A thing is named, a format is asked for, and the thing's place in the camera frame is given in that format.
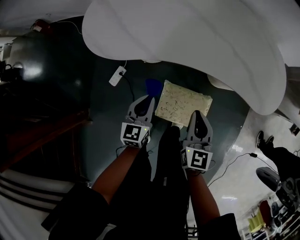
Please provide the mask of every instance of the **black pants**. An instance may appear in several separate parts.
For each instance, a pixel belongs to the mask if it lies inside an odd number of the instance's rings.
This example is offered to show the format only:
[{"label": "black pants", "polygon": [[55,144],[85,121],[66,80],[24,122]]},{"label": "black pants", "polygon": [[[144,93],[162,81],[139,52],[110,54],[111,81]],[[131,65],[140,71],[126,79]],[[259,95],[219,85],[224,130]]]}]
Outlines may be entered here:
[{"label": "black pants", "polygon": [[181,166],[180,130],[168,128],[158,147],[157,169],[153,182],[148,153],[144,146],[111,202],[111,223],[122,226],[122,231],[132,227],[149,229],[153,237],[186,239],[189,191]]},{"label": "black pants", "polygon": [[286,148],[274,148],[272,142],[261,144],[260,150],[275,163],[281,181],[285,181],[290,177],[300,178],[299,157],[289,152]]}]

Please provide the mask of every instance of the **blue object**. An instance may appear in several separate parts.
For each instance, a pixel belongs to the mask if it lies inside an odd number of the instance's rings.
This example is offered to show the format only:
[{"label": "blue object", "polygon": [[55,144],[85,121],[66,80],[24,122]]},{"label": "blue object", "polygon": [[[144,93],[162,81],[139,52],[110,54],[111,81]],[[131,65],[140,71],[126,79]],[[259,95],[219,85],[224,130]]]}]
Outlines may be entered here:
[{"label": "blue object", "polygon": [[159,95],[163,89],[162,83],[157,79],[146,79],[146,91],[149,97]]}]

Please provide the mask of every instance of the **person's leg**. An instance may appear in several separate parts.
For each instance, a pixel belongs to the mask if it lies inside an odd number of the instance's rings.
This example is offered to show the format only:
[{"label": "person's leg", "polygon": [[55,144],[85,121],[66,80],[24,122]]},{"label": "person's leg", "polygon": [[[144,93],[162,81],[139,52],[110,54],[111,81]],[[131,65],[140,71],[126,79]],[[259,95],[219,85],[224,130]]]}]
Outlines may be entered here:
[{"label": "person's leg", "polygon": [[300,159],[286,148],[274,148],[273,141],[261,141],[257,147],[267,158],[275,163],[281,181],[290,177],[300,177]]},{"label": "person's leg", "polygon": [[140,150],[127,147],[97,178],[92,189],[100,193],[110,204]]},{"label": "person's leg", "polygon": [[147,205],[151,184],[151,165],[145,144],[140,149],[127,175],[110,203],[112,220],[115,225],[134,225],[137,219],[147,216],[141,209]]},{"label": "person's leg", "polygon": [[185,234],[189,190],[181,165],[180,129],[169,127],[158,147],[157,169],[153,185],[156,188],[160,226],[177,236]]}]

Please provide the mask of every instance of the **power strip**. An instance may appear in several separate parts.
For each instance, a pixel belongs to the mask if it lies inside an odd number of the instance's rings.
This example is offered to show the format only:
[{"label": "power strip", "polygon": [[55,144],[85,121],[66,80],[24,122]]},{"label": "power strip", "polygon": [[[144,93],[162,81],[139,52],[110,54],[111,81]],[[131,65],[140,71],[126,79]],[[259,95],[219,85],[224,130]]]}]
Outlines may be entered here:
[{"label": "power strip", "polygon": [[122,66],[119,66],[118,69],[114,72],[114,74],[112,75],[111,79],[109,80],[109,83],[112,86],[117,86],[118,82],[120,81],[120,79],[122,78],[122,76],[120,75],[120,73],[122,73],[123,75],[126,73],[126,69]]}]

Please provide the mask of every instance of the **floor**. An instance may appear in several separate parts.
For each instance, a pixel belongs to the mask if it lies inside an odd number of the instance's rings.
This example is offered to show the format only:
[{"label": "floor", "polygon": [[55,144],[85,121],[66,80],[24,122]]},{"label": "floor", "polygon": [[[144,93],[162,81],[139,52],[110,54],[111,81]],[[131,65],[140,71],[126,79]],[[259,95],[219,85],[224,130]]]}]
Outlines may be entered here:
[{"label": "floor", "polygon": [[[88,178],[95,178],[116,158],[115,150],[121,146],[120,128],[125,118],[132,96],[128,83],[121,79],[116,87],[109,84],[109,79],[125,62],[97,58],[92,82],[90,114],[94,123],[83,131],[83,160]],[[214,130],[213,149],[216,167],[205,174],[209,181],[222,163],[224,154],[232,147],[244,124],[248,105],[233,91],[213,87],[205,74],[185,66],[161,62],[147,64],[140,60],[128,61],[126,77],[131,81],[135,98],[146,94],[145,80],[155,78],[162,83],[165,79],[174,84],[210,95],[212,105],[207,115]],[[148,145],[152,178],[155,174],[158,142],[169,122],[153,116],[154,129]],[[181,130],[182,139],[186,127]]]},{"label": "floor", "polygon": [[[210,182],[221,176],[227,165],[236,157],[245,153],[256,153],[259,158],[276,170],[275,164],[255,148],[257,133],[263,130],[266,139],[273,135],[274,147],[285,147],[290,152],[294,152],[300,149],[300,135],[293,136],[289,131],[291,126],[292,123],[275,114],[261,116],[250,110],[237,140],[225,155],[224,163]],[[221,215],[234,213],[239,229],[248,226],[247,218],[252,208],[274,195],[274,192],[264,185],[255,173],[257,168],[263,166],[267,165],[257,158],[249,155],[242,156],[227,169],[221,179],[210,186]],[[188,221],[190,225],[195,222],[191,210],[188,213]]]}]

